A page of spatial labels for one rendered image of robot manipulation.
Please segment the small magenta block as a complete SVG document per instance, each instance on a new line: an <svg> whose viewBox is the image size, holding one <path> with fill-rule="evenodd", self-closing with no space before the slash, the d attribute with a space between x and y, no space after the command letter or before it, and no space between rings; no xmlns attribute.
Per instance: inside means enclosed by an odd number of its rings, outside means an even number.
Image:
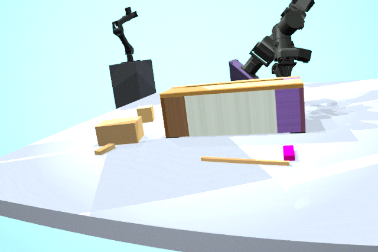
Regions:
<svg viewBox="0 0 378 252"><path fill-rule="evenodd" d="M283 160L295 161L294 146L283 146Z"/></svg>

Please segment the pale orange flat bar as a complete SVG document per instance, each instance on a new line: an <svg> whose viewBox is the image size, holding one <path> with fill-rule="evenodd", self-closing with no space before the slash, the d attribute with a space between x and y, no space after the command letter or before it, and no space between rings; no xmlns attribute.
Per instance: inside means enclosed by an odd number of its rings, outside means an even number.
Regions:
<svg viewBox="0 0 378 252"><path fill-rule="evenodd" d="M278 165L278 166L289 166L290 161L282 160L261 160L261 159L242 159L242 158L212 158L212 157L201 157L201 162L226 162L226 163L243 163L252 165Z"/></svg>

